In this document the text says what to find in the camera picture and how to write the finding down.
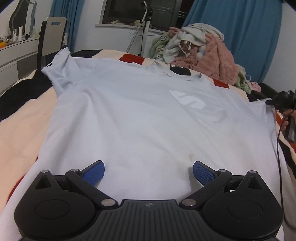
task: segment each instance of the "blue gripper pad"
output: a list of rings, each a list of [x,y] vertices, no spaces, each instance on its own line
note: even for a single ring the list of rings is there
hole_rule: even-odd
[[[93,186],[103,178],[104,173],[105,165],[102,161],[96,161],[95,163],[80,171],[81,177]]]
[[[202,162],[196,161],[193,164],[193,175],[203,186],[205,186],[213,181],[218,176],[218,173]]]

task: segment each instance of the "curtain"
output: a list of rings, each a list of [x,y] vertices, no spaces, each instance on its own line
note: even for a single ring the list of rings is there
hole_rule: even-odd
[[[251,81],[262,82],[281,27],[282,0],[195,0],[183,24],[207,23],[225,35],[224,43]]]
[[[74,51],[83,4],[84,0],[53,0],[50,11],[52,17],[67,18],[68,23],[65,32],[68,33],[68,47],[71,53]]]

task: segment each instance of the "human hand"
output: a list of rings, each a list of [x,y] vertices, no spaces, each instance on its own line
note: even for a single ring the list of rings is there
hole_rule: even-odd
[[[284,117],[283,119],[286,117],[286,116],[292,116],[294,118],[294,121],[295,121],[295,124],[296,124],[296,111],[295,110],[292,110],[292,109],[288,109],[286,111],[284,111]],[[289,122],[286,120],[284,121],[283,123],[283,126],[281,128],[282,131],[285,131],[287,129],[287,126],[289,125]]]

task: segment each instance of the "t-shirt sleeve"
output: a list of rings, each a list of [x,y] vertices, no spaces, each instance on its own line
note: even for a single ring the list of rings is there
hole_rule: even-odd
[[[41,71],[51,81],[57,96],[87,79],[96,68],[98,59],[74,58],[68,48],[60,50],[54,57],[52,65]]]

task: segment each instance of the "circular black cover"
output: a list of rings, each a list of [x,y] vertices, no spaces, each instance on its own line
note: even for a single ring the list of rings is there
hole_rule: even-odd
[[[38,190],[38,195],[24,198],[15,209],[20,232],[34,239],[55,240],[71,237],[92,221],[92,202],[78,194],[61,190],[57,193]]]
[[[203,207],[206,222],[219,233],[242,240],[272,237],[282,223],[282,210],[275,198],[261,190],[228,192],[210,198]]]

